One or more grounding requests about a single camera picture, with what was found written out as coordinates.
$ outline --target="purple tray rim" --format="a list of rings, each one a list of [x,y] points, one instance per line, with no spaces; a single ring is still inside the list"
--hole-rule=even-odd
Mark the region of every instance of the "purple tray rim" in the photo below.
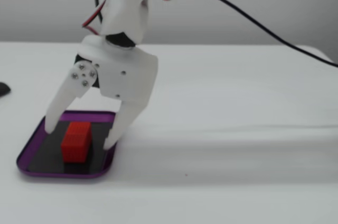
[[[91,122],[114,122],[115,113],[111,111],[85,111],[85,110],[67,110],[63,113],[63,115],[60,118],[60,121],[69,121],[70,118],[77,120],[77,121],[88,121],[88,117],[90,118]],[[28,176],[34,176],[34,177],[43,177],[43,178],[69,178],[69,179],[95,179],[103,176],[108,172],[108,170],[111,167],[112,160],[114,158],[115,148],[116,145],[113,146],[110,150],[107,151],[107,156],[105,159],[105,162],[103,164],[103,169],[96,174],[58,174],[58,173],[36,173],[36,172],[30,172],[27,169],[23,167],[23,165],[20,163],[22,160],[23,155],[29,149],[31,146],[33,140],[35,139],[35,136],[37,133],[41,130],[42,126],[44,125],[45,117],[43,117],[33,132],[32,136],[28,140],[28,142],[25,144],[24,148],[21,150],[19,156],[16,159],[16,165],[19,169],[19,171],[25,175]]]

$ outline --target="white plastic bracket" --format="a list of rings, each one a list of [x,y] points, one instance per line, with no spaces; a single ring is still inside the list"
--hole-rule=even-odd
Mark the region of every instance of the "white plastic bracket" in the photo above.
[[[81,98],[97,80],[97,71],[88,61],[77,62],[68,72],[58,93],[51,102],[45,119],[45,131],[51,134],[63,112],[76,99]]]

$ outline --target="purple tray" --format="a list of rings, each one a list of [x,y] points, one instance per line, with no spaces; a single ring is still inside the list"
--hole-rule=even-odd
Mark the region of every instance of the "purple tray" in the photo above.
[[[92,123],[113,123],[115,113],[107,111],[66,111],[60,118],[60,121],[77,121],[77,122],[92,122]],[[107,151],[102,170],[96,174],[62,174],[62,173],[33,173],[28,170],[28,166],[38,151],[40,145],[47,137],[44,130],[45,118],[43,118],[38,125],[37,129],[21,151],[16,160],[17,167],[25,175],[41,176],[47,178],[80,178],[80,179],[93,179],[104,175],[111,167],[114,158],[115,147]]]

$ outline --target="black object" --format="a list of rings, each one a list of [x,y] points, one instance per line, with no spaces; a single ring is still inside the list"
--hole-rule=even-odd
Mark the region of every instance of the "black object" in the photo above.
[[[316,56],[315,54],[312,54],[306,50],[303,50],[287,41],[285,41],[284,39],[282,39],[281,37],[279,37],[277,34],[275,34],[274,32],[272,32],[270,29],[268,29],[267,27],[265,27],[263,24],[261,24],[260,22],[258,22],[257,20],[255,20],[253,17],[251,17],[249,14],[247,14],[246,12],[244,12],[242,9],[240,9],[238,6],[234,5],[233,3],[231,3],[228,0],[219,0],[225,4],[227,4],[228,6],[230,6],[232,9],[234,9],[235,11],[237,11],[238,13],[240,13],[242,16],[244,16],[246,19],[248,19],[249,21],[251,21],[253,24],[255,24],[256,26],[258,26],[259,28],[261,28],[263,31],[265,31],[266,33],[268,33],[270,36],[272,36],[274,39],[276,39],[277,41],[279,41],[280,43],[284,44],[285,46],[288,46],[291,49],[294,49],[298,52],[301,52],[307,56],[310,56],[313,59],[316,59],[324,64],[328,64],[332,67],[337,67],[338,68],[338,64],[333,63],[331,61],[327,61],[325,59],[322,59],[318,56]]]
[[[9,92],[11,92],[9,86],[7,86],[5,83],[0,82],[0,97],[8,94]]]
[[[31,160],[28,170],[33,173],[53,174],[97,174],[107,155],[104,143],[112,123],[91,123],[92,144],[85,163],[64,163],[61,152],[61,142],[70,122],[59,122],[55,131],[48,135],[39,150]]]
[[[129,37],[127,37],[125,33],[108,35],[106,36],[106,40],[114,45],[123,48],[131,48],[136,46],[136,44]]]

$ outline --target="white table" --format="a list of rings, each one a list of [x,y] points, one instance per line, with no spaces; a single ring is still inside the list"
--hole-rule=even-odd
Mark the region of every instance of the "white table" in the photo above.
[[[145,45],[156,89],[109,173],[21,175],[77,46],[0,43],[0,223],[338,223],[338,70],[280,46]],[[71,108],[118,103],[93,90]]]

